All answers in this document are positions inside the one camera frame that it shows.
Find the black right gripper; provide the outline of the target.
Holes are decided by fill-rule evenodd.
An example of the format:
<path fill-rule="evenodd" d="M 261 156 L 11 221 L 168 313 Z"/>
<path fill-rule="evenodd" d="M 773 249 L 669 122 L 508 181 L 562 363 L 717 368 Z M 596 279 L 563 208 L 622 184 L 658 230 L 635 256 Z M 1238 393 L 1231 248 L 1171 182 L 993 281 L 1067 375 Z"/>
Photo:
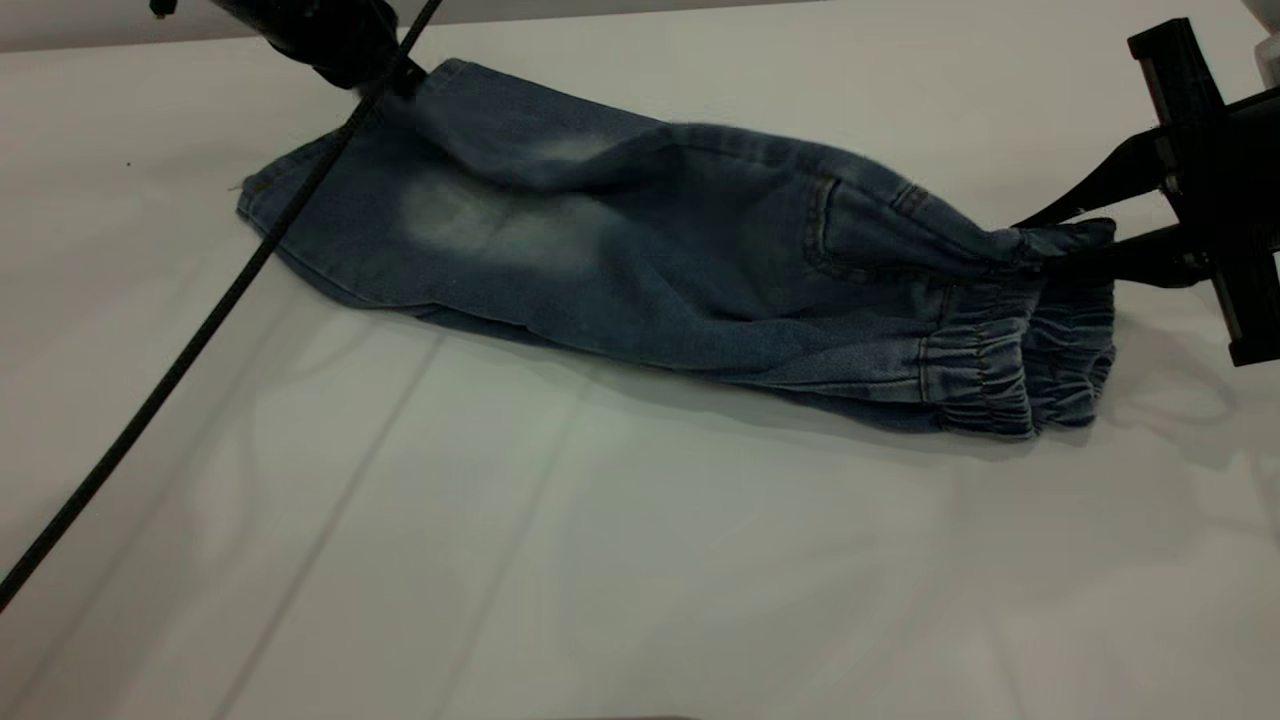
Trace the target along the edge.
<path fill-rule="evenodd" d="M 1161 191 L 1175 225 L 1055 258 L 1053 278 L 1125 281 L 1164 290 L 1213 286 L 1235 366 L 1279 355 L 1277 91 L 1228 104 L 1192 24 L 1132 36 L 1158 128 L 1126 138 L 1065 195 L 1016 228 L 1066 223 Z"/>

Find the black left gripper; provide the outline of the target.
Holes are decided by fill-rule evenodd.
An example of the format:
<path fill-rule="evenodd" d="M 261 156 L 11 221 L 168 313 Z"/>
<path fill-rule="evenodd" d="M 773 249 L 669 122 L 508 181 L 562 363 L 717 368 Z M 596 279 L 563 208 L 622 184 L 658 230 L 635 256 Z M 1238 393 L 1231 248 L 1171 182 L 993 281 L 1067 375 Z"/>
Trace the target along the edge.
<path fill-rule="evenodd" d="M 310 67 L 338 88 L 357 88 L 384 73 L 385 91 L 413 97 L 428 72 L 396 59 L 398 15 L 385 1 L 215 1 L 279 54 Z"/>

